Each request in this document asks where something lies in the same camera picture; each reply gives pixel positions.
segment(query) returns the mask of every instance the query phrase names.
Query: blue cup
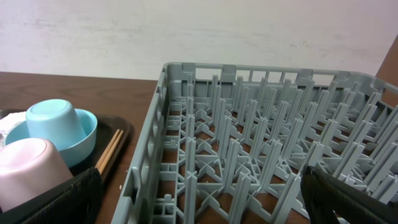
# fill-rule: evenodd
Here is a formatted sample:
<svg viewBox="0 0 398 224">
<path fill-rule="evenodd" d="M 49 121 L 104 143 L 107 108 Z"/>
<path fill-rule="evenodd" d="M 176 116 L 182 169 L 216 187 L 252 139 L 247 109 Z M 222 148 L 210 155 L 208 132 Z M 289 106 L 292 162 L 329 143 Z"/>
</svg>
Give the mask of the blue cup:
<svg viewBox="0 0 398 224">
<path fill-rule="evenodd" d="M 30 138 L 48 139 L 58 150 L 69 148 L 86 137 L 69 101 L 54 99 L 36 103 L 26 111 Z"/>
</svg>

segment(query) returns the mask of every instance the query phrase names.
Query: pink cup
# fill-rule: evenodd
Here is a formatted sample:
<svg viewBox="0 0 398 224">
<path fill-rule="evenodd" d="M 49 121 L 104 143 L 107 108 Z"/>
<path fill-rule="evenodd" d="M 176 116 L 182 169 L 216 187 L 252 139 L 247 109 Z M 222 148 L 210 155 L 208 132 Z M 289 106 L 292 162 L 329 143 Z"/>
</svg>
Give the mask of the pink cup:
<svg viewBox="0 0 398 224">
<path fill-rule="evenodd" d="M 72 177 L 50 141 L 13 142 L 0 149 L 0 207 L 10 210 Z"/>
</svg>

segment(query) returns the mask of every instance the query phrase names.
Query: cup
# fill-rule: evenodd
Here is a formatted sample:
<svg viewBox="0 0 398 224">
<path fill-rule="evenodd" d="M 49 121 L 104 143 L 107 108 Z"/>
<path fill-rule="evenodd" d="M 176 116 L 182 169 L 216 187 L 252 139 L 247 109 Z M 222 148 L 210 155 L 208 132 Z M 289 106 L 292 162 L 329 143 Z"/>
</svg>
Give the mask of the cup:
<svg viewBox="0 0 398 224">
<path fill-rule="evenodd" d="M 59 150 L 86 137 L 75 109 L 67 100 L 54 99 L 36 103 L 26 111 L 26 123 L 31 138 L 48 139 Z"/>
<path fill-rule="evenodd" d="M 28 138 L 0 149 L 0 207 L 3 212 L 71 179 L 57 148 Z"/>
</svg>

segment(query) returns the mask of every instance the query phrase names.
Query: bowl rim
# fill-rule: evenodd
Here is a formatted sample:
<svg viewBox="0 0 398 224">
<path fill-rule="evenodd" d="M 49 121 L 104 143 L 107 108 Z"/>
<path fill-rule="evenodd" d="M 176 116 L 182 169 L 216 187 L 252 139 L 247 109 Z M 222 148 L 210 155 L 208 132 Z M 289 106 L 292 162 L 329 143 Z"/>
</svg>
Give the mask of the bowl rim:
<svg viewBox="0 0 398 224">
<path fill-rule="evenodd" d="M 65 148 L 65 149 L 57 149 L 58 151 L 64 151 L 64 150 L 68 150 L 68 149 L 71 149 L 71 148 L 73 148 L 73 147 L 76 147 L 77 145 L 81 144 L 82 142 L 86 141 L 89 137 L 91 137 L 91 136 L 93 135 L 93 133 L 95 132 L 95 130 L 97 129 L 97 126 L 98 126 L 98 119 L 97 119 L 97 117 L 96 117 L 92 112 L 90 112 L 90 111 L 88 111 L 88 110 L 78 109 L 78 108 L 75 108 L 75 111 L 76 111 L 76 112 L 77 112 L 77 111 L 81 111 L 81 112 L 84 112 L 85 114 L 88 114 L 89 117 L 91 118 L 91 120 L 95 122 L 95 123 L 94 123 L 94 127 L 93 127 L 93 129 L 91 130 L 91 132 L 90 132 L 89 134 L 87 134 L 87 136 L 86 136 L 85 138 L 83 138 L 82 140 L 80 140 L 80 141 L 74 143 L 73 145 L 69 146 L 68 148 Z M 12 131 L 13 131 L 14 129 L 16 129 L 16 128 L 19 127 L 20 125 L 23 125 L 24 123 L 26 123 L 26 121 L 23 121 L 23 122 L 19 123 L 17 126 L 15 126 L 15 127 L 8 133 L 8 135 L 7 135 L 6 138 L 4 139 L 4 145 L 5 145 L 5 146 L 7 146 L 7 145 L 9 145 L 9 144 L 12 143 L 12 142 L 7 143 L 7 138 L 10 136 L 10 133 L 12 133 Z"/>
</svg>

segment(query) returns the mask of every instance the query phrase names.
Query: tray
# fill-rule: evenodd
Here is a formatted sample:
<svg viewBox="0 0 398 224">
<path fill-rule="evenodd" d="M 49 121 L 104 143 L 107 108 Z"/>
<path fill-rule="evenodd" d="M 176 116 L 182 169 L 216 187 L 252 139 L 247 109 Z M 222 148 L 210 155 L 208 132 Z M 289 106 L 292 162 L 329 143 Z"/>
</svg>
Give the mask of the tray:
<svg viewBox="0 0 398 224">
<path fill-rule="evenodd" d="M 112 223 L 308 223 L 307 164 L 396 202 L 398 107 L 385 91 L 398 94 L 358 72 L 168 63 Z"/>
<path fill-rule="evenodd" d="M 7 116 L 9 113 L 17 113 L 23 112 L 26 110 L 18 110 L 18 109 L 6 109 L 0 110 L 0 119 Z M 131 125 L 123 118 L 119 116 L 113 115 L 95 115 L 98 120 L 97 126 L 97 136 L 96 136 L 96 143 L 93 152 L 84 160 L 81 161 L 79 164 L 70 168 L 70 172 L 73 176 L 76 176 L 84 171 L 86 171 L 90 167 L 94 167 L 97 161 L 100 159 L 103 151 L 105 150 L 106 146 L 108 145 L 109 141 L 111 140 L 113 134 L 116 132 L 117 129 L 124 130 L 123 136 L 120 139 L 120 142 L 117 148 L 114 151 L 114 154 L 109 160 L 108 165 L 106 166 L 104 172 L 102 173 L 102 178 L 104 182 L 108 177 L 109 172 L 112 169 L 112 166 L 115 160 L 118 157 L 118 154 L 121 152 L 123 146 L 131 139 L 133 134 Z"/>
</svg>

